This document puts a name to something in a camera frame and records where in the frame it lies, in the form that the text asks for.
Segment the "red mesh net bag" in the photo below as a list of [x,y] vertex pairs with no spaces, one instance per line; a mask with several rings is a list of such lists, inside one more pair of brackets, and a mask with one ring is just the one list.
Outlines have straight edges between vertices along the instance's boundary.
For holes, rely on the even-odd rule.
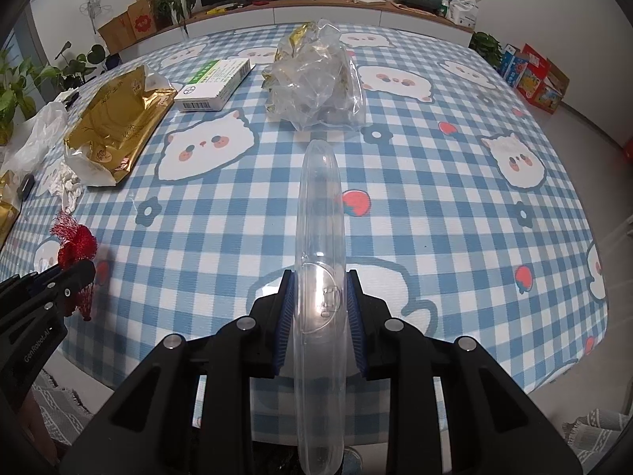
[[[68,212],[60,210],[50,229],[50,234],[60,240],[57,254],[58,265],[69,269],[81,260],[95,260],[98,242],[91,230],[78,223]],[[90,282],[77,295],[72,296],[65,305],[65,316],[71,316],[75,310],[80,312],[85,322],[91,320],[93,283]]]

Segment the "clear plastic tube case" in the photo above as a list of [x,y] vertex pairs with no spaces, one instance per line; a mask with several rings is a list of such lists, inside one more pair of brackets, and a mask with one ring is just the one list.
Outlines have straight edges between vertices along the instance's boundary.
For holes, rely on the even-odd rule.
[[335,153],[310,142],[296,224],[293,363],[303,473],[335,474],[345,450],[345,217]]

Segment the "green white medicine box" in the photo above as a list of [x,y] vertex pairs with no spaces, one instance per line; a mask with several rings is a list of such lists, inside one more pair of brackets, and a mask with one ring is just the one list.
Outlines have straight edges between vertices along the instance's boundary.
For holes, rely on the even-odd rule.
[[220,112],[251,70],[249,58],[208,61],[178,90],[174,104],[181,112]]

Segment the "white tissue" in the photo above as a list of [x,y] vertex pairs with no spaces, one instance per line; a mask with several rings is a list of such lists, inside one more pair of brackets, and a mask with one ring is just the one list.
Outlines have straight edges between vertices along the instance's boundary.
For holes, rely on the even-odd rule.
[[84,186],[75,172],[65,163],[60,163],[51,176],[48,191],[58,196],[61,209],[73,213],[84,193]]

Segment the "gold foil bag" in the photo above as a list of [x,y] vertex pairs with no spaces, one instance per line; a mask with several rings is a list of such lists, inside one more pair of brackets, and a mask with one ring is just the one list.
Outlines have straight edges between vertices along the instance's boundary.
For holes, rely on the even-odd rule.
[[12,171],[1,176],[0,198],[0,248],[3,247],[9,232],[21,212],[21,199],[18,195],[19,183]]

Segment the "grey patterned rug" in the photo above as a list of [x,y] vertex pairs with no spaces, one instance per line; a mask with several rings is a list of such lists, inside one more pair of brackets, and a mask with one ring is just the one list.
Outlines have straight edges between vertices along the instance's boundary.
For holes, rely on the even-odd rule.
[[627,414],[595,408],[574,422],[562,424],[564,440],[575,452],[585,474],[616,444],[630,419]]

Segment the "black oval remote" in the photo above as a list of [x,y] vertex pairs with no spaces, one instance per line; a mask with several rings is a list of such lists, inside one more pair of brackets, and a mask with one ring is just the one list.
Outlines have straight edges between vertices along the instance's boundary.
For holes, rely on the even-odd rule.
[[32,174],[28,174],[24,176],[24,179],[17,190],[17,198],[20,201],[25,201],[27,198],[29,198],[29,195],[33,187],[34,187],[34,176]]

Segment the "white plastic bag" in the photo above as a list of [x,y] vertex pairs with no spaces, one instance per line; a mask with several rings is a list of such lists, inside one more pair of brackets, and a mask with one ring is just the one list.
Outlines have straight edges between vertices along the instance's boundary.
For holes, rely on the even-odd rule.
[[33,174],[48,150],[61,141],[68,125],[68,111],[61,102],[46,104],[34,117],[17,125],[9,143],[2,150],[1,175]]

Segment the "brown gold paper bag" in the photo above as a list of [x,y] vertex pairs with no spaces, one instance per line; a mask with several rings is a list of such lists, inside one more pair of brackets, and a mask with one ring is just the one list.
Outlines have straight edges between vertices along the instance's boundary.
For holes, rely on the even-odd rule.
[[84,186],[117,186],[174,103],[177,89],[147,66],[102,85],[64,137],[64,161]]

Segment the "blue checkered tablecloth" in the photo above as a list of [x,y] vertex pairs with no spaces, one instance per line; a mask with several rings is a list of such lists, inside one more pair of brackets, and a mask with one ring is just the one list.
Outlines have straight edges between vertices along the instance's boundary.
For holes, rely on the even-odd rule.
[[427,336],[478,339],[533,390],[605,337],[602,266],[545,133],[474,51],[345,26],[363,127],[271,118],[267,60],[290,26],[220,32],[137,59],[174,86],[216,59],[254,67],[221,112],[171,108],[123,180],[74,212],[99,245],[89,321],[63,349],[116,385],[169,333],[197,338],[277,291],[285,271],[353,270]]

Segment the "green potted plant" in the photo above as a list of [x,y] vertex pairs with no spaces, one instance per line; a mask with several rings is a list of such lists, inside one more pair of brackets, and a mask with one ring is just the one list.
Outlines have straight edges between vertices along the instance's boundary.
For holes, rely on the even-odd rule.
[[40,90],[43,83],[50,82],[61,91],[76,89],[87,82],[105,61],[106,49],[101,44],[93,44],[87,54],[72,57],[66,52],[70,41],[64,44],[57,58],[61,57],[64,66],[35,65],[30,58],[21,62],[9,60],[9,50],[1,50],[1,146],[12,138],[15,127],[15,114],[19,110],[28,120],[36,114],[36,103],[32,92]]

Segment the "cardboard box red logo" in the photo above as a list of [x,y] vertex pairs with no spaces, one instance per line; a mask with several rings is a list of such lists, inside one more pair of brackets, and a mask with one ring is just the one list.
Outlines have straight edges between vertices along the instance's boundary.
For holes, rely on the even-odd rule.
[[98,29],[111,55],[118,54],[158,31],[150,0],[135,0],[125,13]]

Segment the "small plant by television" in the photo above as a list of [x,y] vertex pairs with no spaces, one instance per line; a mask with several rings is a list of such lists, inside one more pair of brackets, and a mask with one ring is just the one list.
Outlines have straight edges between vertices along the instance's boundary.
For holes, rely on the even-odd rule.
[[155,28],[158,31],[178,26],[188,38],[188,19],[192,16],[197,0],[149,0]]

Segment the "clear crumpled plastic bag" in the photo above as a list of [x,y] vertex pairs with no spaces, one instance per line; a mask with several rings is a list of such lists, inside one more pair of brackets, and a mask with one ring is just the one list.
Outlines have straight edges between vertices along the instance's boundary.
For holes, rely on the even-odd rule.
[[263,71],[266,113],[298,132],[320,127],[358,130],[367,124],[366,98],[342,33],[326,19],[297,26]]

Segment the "colourful boxes on floor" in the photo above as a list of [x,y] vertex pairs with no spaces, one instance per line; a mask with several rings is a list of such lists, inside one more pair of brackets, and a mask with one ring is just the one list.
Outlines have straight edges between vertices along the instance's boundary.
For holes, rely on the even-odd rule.
[[549,114],[556,112],[570,84],[568,76],[529,44],[506,44],[498,73],[528,103]]

